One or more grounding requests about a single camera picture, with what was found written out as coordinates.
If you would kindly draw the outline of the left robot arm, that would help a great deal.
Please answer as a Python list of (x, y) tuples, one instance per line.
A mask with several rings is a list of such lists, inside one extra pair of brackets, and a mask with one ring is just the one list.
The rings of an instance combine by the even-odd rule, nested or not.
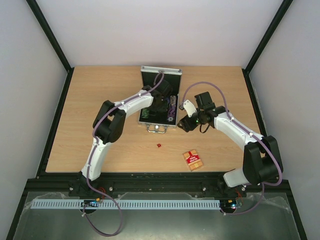
[(123, 133), (126, 119), (144, 108), (160, 108), (164, 98), (170, 96), (172, 92), (173, 87), (164, 81), (154, 87), (144, 86), (136, 94), (121, 101), (105, 101), (93, 123), (93, 143), (81, 170), (82, 175), (90, 181), (98, 179), (111, 145)]

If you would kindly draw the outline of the red card deck box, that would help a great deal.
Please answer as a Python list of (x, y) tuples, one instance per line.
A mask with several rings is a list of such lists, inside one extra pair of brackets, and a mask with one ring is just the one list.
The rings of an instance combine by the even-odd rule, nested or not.
[(198, 170), (204, 166), (201, 158), (199, 157), (195, 149), (184, 152), (182, 155), (191, 172)]

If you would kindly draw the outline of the aluminium poker case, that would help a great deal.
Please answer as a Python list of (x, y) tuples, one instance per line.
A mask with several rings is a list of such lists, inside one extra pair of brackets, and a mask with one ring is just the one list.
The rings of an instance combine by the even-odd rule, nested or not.
[(175, 128), (178, 120), (179, 93), (183, 71), (178, 68), (141, 66), (143, 86), (154, 87), (164, 74), (161, 84), (151, 93), (153, 103), (140, 111), (138, 123), (146, 126), (149, 133), (164, 134)]

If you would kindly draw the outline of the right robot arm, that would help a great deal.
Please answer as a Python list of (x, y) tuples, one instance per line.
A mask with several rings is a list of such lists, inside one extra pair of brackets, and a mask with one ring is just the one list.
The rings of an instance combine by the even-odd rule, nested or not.
[(196, 95), (196, 104), (183, 100), (180, 109), (186, 111), (177, 126), (185, 132), (212, 127), (228, 136), (243, 151), (242, 167), (223, 175), (218, 191), (229, 196), (239, 185), (268, 184), (270, 179), (282, 181), (283, 164), (277, 140), (263, 136), (240, 123), (225, 106), (216, 106), (209, 92)]

